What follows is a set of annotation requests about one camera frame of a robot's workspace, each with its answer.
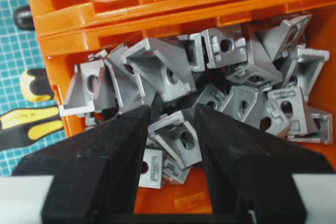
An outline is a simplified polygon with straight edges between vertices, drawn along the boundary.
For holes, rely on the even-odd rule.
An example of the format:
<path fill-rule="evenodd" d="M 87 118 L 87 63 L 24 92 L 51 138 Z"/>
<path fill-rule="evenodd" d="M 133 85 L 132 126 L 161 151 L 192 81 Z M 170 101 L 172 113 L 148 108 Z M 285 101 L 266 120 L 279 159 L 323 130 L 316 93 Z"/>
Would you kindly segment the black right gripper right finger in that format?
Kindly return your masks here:
<path fill-rule="evenodd" d="M 335 173 L 322 154 L 206 105 L 195 107 L 195 129 L 214 214 L 252 210 L 258 223 L 304 223 L 293 176 Z"/>

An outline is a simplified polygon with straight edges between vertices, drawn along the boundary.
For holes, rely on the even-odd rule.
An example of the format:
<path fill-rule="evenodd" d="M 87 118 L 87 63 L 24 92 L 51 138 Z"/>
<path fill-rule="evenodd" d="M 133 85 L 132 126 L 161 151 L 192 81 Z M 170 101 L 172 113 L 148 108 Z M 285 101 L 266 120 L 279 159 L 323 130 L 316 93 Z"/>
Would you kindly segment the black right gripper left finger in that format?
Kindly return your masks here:
<path fill-rule="evenodd" d="M 149 122 L 143 105 L 23 157 L 13 176 L 53 176 L 42 222 L 109 223 L 132 215 Z"/>

